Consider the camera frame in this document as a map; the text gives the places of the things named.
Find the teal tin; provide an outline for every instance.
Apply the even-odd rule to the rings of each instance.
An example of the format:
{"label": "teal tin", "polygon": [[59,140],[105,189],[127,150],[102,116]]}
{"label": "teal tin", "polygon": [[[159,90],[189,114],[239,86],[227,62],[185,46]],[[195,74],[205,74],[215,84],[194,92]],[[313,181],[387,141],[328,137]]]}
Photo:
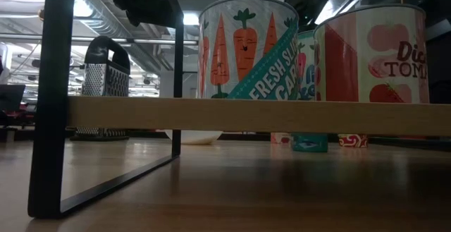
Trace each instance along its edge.
{"label": "teal tin", "polygon": [[[297,35],[298,100],[315,100],[315,53],[313,31]],[[327,134],[292,133],[291,145],[298,152],[327,152]]]}

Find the red and white tin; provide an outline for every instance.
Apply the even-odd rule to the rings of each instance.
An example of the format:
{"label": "red and white tin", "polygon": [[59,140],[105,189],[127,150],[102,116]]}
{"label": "red and white tin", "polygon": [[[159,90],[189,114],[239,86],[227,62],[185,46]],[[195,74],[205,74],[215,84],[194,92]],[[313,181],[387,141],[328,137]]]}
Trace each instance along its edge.
{"label": "red and white tin", "polygon": [[319,25],[317,101],[429,103],[425,13],[391,4],[359,8]]}

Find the black metal frame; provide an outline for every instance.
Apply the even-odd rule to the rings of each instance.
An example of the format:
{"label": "black metal frame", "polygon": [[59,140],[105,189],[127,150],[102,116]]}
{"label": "black metal frame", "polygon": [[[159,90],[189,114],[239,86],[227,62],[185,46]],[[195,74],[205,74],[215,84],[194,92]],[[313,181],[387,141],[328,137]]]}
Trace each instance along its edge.
{"label": "black metal frame", "polygon": [[[176,29],[174,97],[182,97],[183,12],[177,0],[168,0]],[[57,219],[98,200],[177,159],[179,130],[173,131],[172,154],[89,190],[61,201],[64,142],[68,111],[68,79],[74,0],[45,0],[42,34],[39,96],[33,145],[28,214],[40,219]]]}

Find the wooden floor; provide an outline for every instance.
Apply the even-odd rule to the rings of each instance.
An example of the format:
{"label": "wooden floor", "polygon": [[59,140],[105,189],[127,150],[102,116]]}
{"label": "wooden floor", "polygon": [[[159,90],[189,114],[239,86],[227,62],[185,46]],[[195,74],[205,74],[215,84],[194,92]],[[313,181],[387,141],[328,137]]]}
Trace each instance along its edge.
{"label": "wooden floor", "polygon": [[[31,142],[0,146],[0,231],[451,231],[451,153],[372,145],[328,154],[266,142],[182,156],[67,219],[27,216]],[[68,142],[63,197],[170,153],[166,140]]]}

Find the wooden shelf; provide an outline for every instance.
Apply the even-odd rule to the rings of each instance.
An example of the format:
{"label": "wooden shelf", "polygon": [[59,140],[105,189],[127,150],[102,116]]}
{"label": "wooden shelf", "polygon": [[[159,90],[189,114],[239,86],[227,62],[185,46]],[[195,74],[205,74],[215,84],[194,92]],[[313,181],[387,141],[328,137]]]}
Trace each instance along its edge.
{"label": "wooden shelf", "polygon": [[451,106],[69,97],[68,126],[451,136]]}

